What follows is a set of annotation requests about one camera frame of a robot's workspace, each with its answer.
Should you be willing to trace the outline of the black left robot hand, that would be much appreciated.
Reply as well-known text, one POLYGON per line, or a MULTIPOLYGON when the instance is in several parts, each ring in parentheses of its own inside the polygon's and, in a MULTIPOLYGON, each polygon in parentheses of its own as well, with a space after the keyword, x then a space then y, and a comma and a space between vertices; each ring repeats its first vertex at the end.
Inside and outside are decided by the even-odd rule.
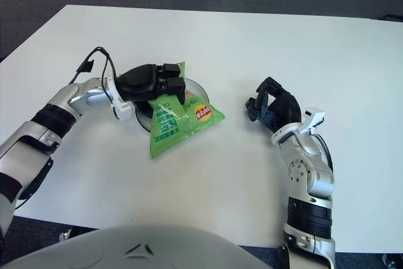
POLYGON ((114 84, 119 97, 147 118, 154 112, 149 102, 162 95, 175 96, 180 104, 185 101, 186 84, 179 64, 144 64, 116 77, 114 84))

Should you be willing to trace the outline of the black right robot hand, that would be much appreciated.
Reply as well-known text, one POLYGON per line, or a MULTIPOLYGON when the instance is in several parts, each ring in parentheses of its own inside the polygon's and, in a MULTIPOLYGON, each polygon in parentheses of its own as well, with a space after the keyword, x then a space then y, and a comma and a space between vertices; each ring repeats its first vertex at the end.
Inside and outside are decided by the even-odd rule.
POLYGON ((249 98, 245 103, 247 116, 252 122, 259 120, 272 131, 274 145, 279 146, 292 135, 314 134, 324 122, 324 111, 309 108, 302 112, 294 95, 272 77, 267 77, 256 92, 257 97, 249 98))

